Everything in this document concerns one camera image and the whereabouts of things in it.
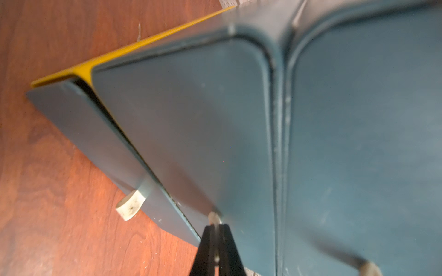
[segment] black clip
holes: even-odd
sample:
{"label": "black clip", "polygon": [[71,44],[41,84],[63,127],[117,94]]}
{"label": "black clip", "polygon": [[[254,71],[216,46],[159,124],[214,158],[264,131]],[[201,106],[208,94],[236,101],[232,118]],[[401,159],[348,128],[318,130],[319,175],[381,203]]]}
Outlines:
{"label": "black clip", "polygon": [[246,276],[227,224],[206,226],[189,276]]}

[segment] wood grain surface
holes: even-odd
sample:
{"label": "wood grain surface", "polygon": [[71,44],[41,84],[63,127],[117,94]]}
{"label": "wood grain surface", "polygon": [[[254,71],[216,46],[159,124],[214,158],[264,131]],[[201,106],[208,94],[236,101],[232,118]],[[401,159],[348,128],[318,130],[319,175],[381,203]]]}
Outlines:
{"label": "wood grain surface", "polygon": [[144,213],[32,104],[29,83],[219,10],[218,0],[0,0],[0,275],[187,275]]}

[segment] wooden table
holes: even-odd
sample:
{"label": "wooden table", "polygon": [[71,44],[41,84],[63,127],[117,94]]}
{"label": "wooden table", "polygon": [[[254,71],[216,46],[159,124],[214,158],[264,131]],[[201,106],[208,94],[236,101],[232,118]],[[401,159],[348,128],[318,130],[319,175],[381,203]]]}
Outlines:
{"label": "wooden table", "polygon": [[218,0],[0,0],[0,275],[187,275],[144,213],[25,97],[39,77],[221,9]]}

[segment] blue plastic panel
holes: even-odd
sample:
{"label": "blue plastic panel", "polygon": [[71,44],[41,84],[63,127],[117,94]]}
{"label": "blue plastic panel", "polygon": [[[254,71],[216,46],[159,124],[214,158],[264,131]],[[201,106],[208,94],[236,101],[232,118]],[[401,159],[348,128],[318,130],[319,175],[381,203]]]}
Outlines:
{"label": "blue plastic panel", "polygon": [[159,227],[198,246],[199,237],[179,209],[76,81],[33,89],[28,98],[124,193],[150,191],[141,209]]}

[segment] yellow edge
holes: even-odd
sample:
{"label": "yellow edge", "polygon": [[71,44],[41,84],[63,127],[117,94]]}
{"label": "yellow edge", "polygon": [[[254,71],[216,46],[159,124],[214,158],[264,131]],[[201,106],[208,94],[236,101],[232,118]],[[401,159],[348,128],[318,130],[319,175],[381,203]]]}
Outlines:
{"label": "yellow edge", "polygon": [[93,88],[92,78],[91,78],[91,70],[92,70],[92,68],[94,66],[96,66],[98,64],[101,64],[101,63],[104,63],[104,62],[107,62],[107,61],[110,61],[110,60],[112,60],[114,58],[120,57],[120,56],[122,56],[124,54],[127,54],[127,53],[129,53],[129,52],[131,52],[133,50],[136,50],[136,49],[138,49],[140,47],[148,45],[148,44],[150,44],[152,42],[158,41],[158,40],[160,40],[160,39],[162,39],[162,38],[164,38],[164,37],[166,37],[168,35],[171,35],[173,33],[181,31],[181,30],[183,30],[183,29],[185,29],[187,27],[195,25],[195,24],[197,24],[197,23],[199,23],[201,21],[209,19],[209,18],[211,18],[211,17],[213,17],[215,15],[223,13],[223,12],[225,12],[227,10],[230,10],[231,8],[234,8],[234,7],[235,6],[222,9],[220,11],[214,12],[212,14],[209,14],[209,15],[204,16],[202,18],[199,18],[197,20],[191,21],[191,22],[186,23],[184,25],[181,25],[181,26],[175,27],[173,29],[164,31],[162,33],[159,33],[159,34],[156,34],[154,36],[151,36],[151,37],[148,37],[146,39],[143,39],[143,40],[141,40],[139,42],[127,45],[127,46],[125,46],[123,48],[117,49],[115,51],[109,52],[109,53],[104,54],[102,56],[93,58],[91,60],[88,60],[86,62],[80,63],[78,65],[72,66],[71,68],[59,71],[57,73],[51,74],[49,76],[43,77],[43,78],[38,79],[38,80],[35,80],[30,85],[31,85],[31,87],[35,88],[35,87],[39,87],[39,86],[42,86],[42,85],[45,85],[45,84],[49,84],[49,83],[57,82],[57,81],[60,81],[60,80],[63,80],[63,79],[67,79],[67,78],[69,78],[71,76],[78,76],[78,77],[82,78],[85,82],[87,82],[91,88]]}

